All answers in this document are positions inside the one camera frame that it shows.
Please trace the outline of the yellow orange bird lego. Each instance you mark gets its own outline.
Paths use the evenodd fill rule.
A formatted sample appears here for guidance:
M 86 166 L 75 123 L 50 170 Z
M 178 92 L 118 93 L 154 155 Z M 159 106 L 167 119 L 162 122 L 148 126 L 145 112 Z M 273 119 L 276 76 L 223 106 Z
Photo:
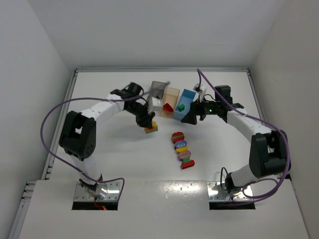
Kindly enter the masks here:
M 152 128 L 144 128 L 145 133 L 152 133 L 158 130 L 158 125 L 155 121 L 152 121 Z

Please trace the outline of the small green lego brick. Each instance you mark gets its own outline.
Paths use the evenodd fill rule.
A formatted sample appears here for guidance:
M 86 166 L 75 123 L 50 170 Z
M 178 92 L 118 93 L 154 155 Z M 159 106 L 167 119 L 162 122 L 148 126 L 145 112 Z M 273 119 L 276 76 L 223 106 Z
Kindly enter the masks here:
M 178 110 L 181 112 L 183 110 L 185 110 L 185 105 L 184 104 L 181 104 L 178 106 Z

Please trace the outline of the red round striped lego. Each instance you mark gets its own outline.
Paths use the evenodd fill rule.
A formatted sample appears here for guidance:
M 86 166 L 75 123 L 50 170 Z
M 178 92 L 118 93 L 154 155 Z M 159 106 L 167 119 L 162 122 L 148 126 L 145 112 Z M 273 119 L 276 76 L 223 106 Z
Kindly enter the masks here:
M 171 140 L 173 143 L 176 143 L 178 141 L 181 141 L 181 140 L 184 140 L 184 134 L 182 132 L 174 132 L 172 135 L 171 135 Z

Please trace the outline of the red sloped lego brick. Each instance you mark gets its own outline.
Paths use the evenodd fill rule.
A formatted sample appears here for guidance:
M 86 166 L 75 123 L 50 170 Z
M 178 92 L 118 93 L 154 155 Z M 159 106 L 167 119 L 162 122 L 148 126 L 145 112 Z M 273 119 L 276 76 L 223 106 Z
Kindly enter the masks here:
M 174 111 L 174 109 L 172 108 L 172 106 L 171 106 L 169 103 L 165 103 L 165 104 L 163 105 L 163 110 L 164 110 L 165 112 L 173 112 L 173 111 Z

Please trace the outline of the purple flower print lego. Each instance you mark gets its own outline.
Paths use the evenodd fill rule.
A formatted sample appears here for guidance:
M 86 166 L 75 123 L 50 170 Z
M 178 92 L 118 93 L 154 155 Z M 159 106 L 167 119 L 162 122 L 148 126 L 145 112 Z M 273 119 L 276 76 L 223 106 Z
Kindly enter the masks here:
M 185 140 L 177 141 L 174 144 L 175 149 L 183 148 L 183 147 L 186 147 L 186 146 L 187 146 L 187 142 Z

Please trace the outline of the yellow curved lego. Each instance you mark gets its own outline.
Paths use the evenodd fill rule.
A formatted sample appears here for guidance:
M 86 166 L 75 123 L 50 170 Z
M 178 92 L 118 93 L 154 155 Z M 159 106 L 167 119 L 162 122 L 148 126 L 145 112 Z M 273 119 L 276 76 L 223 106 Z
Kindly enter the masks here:
M 175 149 L 176 153 L 180 153 L 183 151 L 188 151 L 188 146 L 180 147 Z

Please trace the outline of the purple striped oval lego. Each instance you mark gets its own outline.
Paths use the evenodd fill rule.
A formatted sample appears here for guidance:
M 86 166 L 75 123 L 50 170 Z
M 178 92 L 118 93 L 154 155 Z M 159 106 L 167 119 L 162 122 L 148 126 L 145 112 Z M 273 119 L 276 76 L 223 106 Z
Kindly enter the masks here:
M 177 154 L 177 158 L 179 161 L 183 161 L 184 159 L 190 158 L 191 152 L 189 150 L 181 151 Z

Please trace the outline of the red base lego brick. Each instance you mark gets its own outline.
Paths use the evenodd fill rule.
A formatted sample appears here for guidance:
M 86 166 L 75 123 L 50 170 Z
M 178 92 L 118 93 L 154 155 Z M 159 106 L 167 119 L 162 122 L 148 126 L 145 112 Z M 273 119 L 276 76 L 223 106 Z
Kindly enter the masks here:
M 195 161 L 189 160 L 187 162 L 182 162 L 180 167 L 181 169 L 187 169 L 187 168 L 193 167 L 194 165 L 195 165 Z

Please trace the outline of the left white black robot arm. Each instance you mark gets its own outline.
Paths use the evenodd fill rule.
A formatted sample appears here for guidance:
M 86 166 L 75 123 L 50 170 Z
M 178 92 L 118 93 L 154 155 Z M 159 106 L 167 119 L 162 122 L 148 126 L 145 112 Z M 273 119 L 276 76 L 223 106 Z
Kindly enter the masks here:
M 147 102 L 140 103 L 144 90 L 136 83 L 129 83 L 123 89 L 115 89 L 105 101 L 80 112 L 70 111 L 65 118 L 59 139 L 59 146 L 68 154 L 80 170 L 81 187 L 88 194 L 102 199 L 106 196 L 107 184 L 95 165 L 93 152 L 96 148 L 97 129 L 115 114 L 127 111 L 135 116 L 138 126 L 144 129 L 155 128 L 154 112 L 149 110 Z

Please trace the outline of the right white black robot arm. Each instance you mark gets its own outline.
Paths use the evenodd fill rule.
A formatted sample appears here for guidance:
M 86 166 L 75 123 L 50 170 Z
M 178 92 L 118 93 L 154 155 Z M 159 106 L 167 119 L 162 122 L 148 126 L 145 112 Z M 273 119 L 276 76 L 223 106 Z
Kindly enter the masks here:
M 291 168 L 287 160 L 287 135 L 282 130 L 265 126 L 258 118 L 251 117 L 240 103 L 234 103 L 231 88 L 228 85 L 215 88 L 215 98 L 205 99 L 205 90 L 199 84 L 194 86 L 198 99 L 190 103 L 188 113 L 182 123 L 196 125 L 207 115 L 217 115 L 227 124 L 236 128 L 250 143 L 249 162 L 237 171 L 226 175 L 222 189 L 228 193 L 244 187 L 270 175 L 286 176 Z

